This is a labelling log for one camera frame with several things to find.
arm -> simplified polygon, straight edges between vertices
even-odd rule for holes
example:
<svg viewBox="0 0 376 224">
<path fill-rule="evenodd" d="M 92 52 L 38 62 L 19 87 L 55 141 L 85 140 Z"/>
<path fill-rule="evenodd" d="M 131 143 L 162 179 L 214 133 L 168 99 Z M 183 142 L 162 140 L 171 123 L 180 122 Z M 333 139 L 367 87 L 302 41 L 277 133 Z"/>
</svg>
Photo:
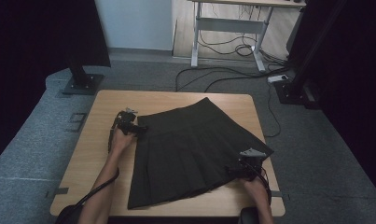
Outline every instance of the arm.
<svg viewBox="0 0 376 224">
<path fill-rule="evenodd" d="M 272 209 L 269 205 L 267 192 L 261 180 L 256 177 L 253 181 L 240 179 L 248 195 L 252 198 L 258 209 L 258 218 L 260 224 L 273 224 Z"/>
<path fill-rule="evenodd" d="M 111 179 L 116 174 L 118 169 L 118 161 L 122 155 L 122 152 L 129 146 L 132 138 L 133 134 L 129 133 L 128 135 L 124 135 L 120 129 L 115 128 L 111 150 L 108 154 L 103 169 L 98 174 L 98 177 L 94 182 L 92 187 L 93 189 Z M 85 202 L 82 213 L 79 217 L 79 224 L 97 224 L 107 222 L 112 205 L 114 186 L 115 182 L 109 184 Z"/>
</svg>

wooden tabletop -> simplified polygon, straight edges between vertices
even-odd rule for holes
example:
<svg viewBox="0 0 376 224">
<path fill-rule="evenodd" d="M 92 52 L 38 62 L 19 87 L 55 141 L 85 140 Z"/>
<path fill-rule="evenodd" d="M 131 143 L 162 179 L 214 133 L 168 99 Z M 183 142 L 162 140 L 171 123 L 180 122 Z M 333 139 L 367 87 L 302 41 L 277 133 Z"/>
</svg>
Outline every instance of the wooden tabletop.
<svg viewBox="0 0 376 224">
<path fill-rule="evenodd" d="M 293 0 L 189 0 L 200 3 L 215 3 L 215 4 L 231 4 L 231 5 L 247 5 L 259 7 L 306 7 L 304 0 L 295 3 Z"/>
<path fill-rule="evenodd" d="M 50 212 L 58 216 L 65 206 L 77 203 L 92 187 L 106 157 L 109 130 L 120 110 L 129 107 L 138 116 L 192 105 L 208 97 L 234 121 L 264 142 L 252 97 L 243 94 L 189 93 L 159 91 L 99 91 L 74 154 L 64 174 L 60 189 L 66 194 L 54 198 Z M 119 162 L 120 176 L 116 180 L 115 196 L 110 216 L 116 217 L 237 217 L 242 208 L 253 205 L 238 181 L 214 189 L 195 198 L 128 210 L 130 184 L 136 143 L 132 142 Z M 279 190 L 270 158 L 264 161 L 272 190 Z M 272 214 L 285 213 L 282 198 L 272 198 Z"/>
</svg>

white wall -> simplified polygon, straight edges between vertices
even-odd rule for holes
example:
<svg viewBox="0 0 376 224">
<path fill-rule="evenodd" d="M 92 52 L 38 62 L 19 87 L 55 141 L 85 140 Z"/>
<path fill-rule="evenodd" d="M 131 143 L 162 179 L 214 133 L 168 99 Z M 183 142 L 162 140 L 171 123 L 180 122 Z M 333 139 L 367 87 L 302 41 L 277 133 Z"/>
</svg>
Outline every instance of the white wall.
<svg viewBox="0 0 376 224">
<path fill-rule="evenodd" d="M 109 48 L 173 48 L 173 0 L 95 0 Z"/>
</svg>

skirt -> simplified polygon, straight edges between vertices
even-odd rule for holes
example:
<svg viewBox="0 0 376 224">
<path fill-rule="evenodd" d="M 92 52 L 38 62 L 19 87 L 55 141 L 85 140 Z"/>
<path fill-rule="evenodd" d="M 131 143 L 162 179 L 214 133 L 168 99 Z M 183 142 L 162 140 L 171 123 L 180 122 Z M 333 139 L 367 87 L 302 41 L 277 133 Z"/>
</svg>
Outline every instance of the skirt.
<svg viewBox="0 0 376 224">
<path fill-rule="evenodd" d="M 228 182 L 226 166 L 240 165 L 249 148 L 273 151 L 208 98 L 194 105 L 138 117 L 128 209 L 194 197 Z"/>
</svg>

table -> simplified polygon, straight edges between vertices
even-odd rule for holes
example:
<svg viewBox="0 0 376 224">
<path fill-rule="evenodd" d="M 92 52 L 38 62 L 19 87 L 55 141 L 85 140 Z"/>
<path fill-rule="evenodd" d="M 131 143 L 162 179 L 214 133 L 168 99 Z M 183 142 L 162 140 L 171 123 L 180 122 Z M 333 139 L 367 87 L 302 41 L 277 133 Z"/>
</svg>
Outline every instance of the table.
<svg viewBox="0 0 376 224">
<path fill-rule="evenodd" d="M 194 41 L 191 51 L 191 66 L 198 66 L 199 58 L 199 31 L 218 31 L 218 32 L 233 32 L 244 34 L 258 34 L 258 41 L 255 46 L 252 46 L 255 62 L 257 63 L 259 72 L 265 72 L 266 68 L 263 65 L 262 56 L 259 52 L 261 44 L 266 34 L 267 27 L 269 26 L 270 17 L 274 7 L 305 7 L 304 1 L 295 3 L 294 1 L 286 0 L 189 0 L 198 3 L 196 11 Z M 226 20 L 218 18 L 204 18 L 202 17 L 202 4 L 215 3 L 215 4 L 231 4 L 231 5 L 247 5 L 247 6 L 260 6 L 269 7 L 267 17 L 264 21 L 240 21 L 240 20 Z"/>
<path fill-rule="evenodd" d="M 92 184 L 106 160 L 109 130 L 120 110 L 129 107 L 138 111 L 138 116 L 144 116 L 192 105 L 204 97 L 208 97 L 234 121 L 264 141 L 255 105 L 249 95 L 159 91 L 99 91 L 60 184 L 59 189 L 68 189 L 68 191 L 55 196 L 50 208 L 51 214 L 58 216 L 65 206 L 77 203 L 91 190 Z M 124 152 L 119 163 L 120 176 L 116 180 L 115 196 L 110 216 L 237 217 L 242 208 L 252 206 L 252 202 L 247 197 L 242 185 L 235 180 L 195 198 L 128 210 L 127 201 L 132 181 L 135 147 L 136 144 L 133 142 Z M 279 188 L 270 158 L 264 161 L 263 167 L 267 170 L 271 190 L 278 191 Z M 282 216 L 285 213 L 281 197 L 272 198 L 272 213 L 275 217 Z"/>
</svg>

